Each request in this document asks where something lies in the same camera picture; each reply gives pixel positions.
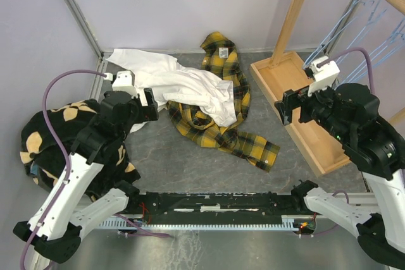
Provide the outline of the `yellow plaid shirt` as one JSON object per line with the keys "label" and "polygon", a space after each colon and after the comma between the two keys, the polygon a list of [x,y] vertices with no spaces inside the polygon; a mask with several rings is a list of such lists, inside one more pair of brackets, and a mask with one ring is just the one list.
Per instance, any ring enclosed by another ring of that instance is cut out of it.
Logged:
{"label": "yellow plaid shirt", "polygon": [[220,96],[210,98],[214,104],[208,111],[195,105],[168,102],[173,126],[202,148],[229,153],[269,172],[279,146],[238,129],[249,113],[251,88],[240,68],[235,44],[220,32],[213,32],[201,48],[206,52],[201,70],[220,79]]}

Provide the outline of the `white shirt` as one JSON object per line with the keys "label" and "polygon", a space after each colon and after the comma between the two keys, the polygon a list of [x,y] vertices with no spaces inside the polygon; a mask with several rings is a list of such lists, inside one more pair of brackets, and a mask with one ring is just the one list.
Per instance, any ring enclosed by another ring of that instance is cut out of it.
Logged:
{"label": "white shirt", "polygon": [[137,89],[152,88],[159,110],[173,101],[199,107],[218,126],[228,127],[237,121],[231,80],[184,67],[168,54],[138,49],[115,49],[106,60],[132,71]]}

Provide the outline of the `wooden clothes rack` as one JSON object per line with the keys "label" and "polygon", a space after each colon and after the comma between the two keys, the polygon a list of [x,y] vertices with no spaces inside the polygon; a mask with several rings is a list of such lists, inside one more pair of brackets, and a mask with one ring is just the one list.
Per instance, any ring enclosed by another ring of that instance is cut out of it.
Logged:
{"label": "wooden clothes rack", "polygon": [[[386,0],[404,13],[404,0]],[[268,102],[282,98],[283,92],[310,84],[302,65],[304,61],[295,51],[286,51],[290,36],[304,0],[291,0],[272,57],[251,64],[250,71]],[[335,171],[349,163],[338,142],[314,122],[300,124],[296,118],[285,127],[316,176]]]}

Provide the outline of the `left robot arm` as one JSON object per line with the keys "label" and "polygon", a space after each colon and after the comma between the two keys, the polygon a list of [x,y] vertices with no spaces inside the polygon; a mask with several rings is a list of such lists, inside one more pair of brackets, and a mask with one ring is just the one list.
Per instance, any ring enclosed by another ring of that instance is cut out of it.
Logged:
{"label": "left robot arm", "polygon": [[139,189],[120,180],[112,181],[110,189],[90,206],[75,211],[89,185],[113,160],[132,125],[158,119],[152,89],[144,89],[144,95],[146,105],[137,94],[105,93],[100,112],[78,132],[71,152],[63,154],[66,166],[43,205],[30,220],[16,223],[13,233],[41,256],[62,264],[105,219],[139,208]]}

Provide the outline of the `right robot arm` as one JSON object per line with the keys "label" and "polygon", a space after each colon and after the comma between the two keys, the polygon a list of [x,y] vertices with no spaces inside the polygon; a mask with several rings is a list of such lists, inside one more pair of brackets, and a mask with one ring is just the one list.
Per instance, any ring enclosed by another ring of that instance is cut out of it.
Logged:
{"label": "right robot arm", "polygon": [[379,104],[367,86],[347,83],[315,93],[309,87],[288,90],[275,108],[284,125],[292,123],[299,108],[299,122],[314,121],[336,139],[362,172],[379,208],[358,212],[306,181],[290,198],[293,211],[327,217],[352,234],[374,261],[404,269],[404,138],[379,115]]}

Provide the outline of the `black floral blanket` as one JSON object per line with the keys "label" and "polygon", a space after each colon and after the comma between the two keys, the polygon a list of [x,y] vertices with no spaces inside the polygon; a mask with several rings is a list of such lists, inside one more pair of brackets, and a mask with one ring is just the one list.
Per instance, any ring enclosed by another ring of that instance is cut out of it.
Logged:
{"label": "black floral blanket", "polygon": [[[100,104],[95,99],[87,99],[47,111],[51,125],[67,153],[71,152],[71,146],[79,131],[88,125],[99,110]],[[20,158],[26,175],[31,177],[36,185],[51,191],[65,168],[66,161],[46,125],[42,111],[33,115],[21,131]],[[106,194],[115,183],[122,180],[134,183],[139,179],[140,174],[130,162],[125,144],[121,144],[110,161],[92,180],[85,194],[95,201]]]}

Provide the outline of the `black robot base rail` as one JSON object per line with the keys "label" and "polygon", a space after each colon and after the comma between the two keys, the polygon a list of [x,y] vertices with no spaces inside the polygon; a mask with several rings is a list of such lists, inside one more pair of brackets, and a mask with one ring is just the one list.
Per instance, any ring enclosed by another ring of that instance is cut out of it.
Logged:
{"label": "black robot base rail", "polygon": [[307,180],[294,186],[290,194],[147,192],[136,203],[129,203],[123,213],[145,216],[147,223],[155,225],[280,224],[282,216],[312,216],[304,196],[317,187]]}

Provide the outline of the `aluminium corner post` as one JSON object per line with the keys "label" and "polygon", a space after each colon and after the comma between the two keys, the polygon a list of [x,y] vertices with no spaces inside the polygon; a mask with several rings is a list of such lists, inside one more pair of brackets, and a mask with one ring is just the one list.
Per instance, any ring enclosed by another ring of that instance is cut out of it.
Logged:
{"label": "aluminium corner post", "polygon": [[103,57],[103,51],[99,46],[97,39],[95,38],[92,30],[90,29],[87,20],[80,9],[80,6],[76,2],[76,0],[64,0],[65,4],[67,5],[70,13],[72,14],[73,19],[75,20],[76,24],[78,25],[81,33],[83,34],[85,40],[87,41],[88,45],[92,49],[92,52],[98,57]]}

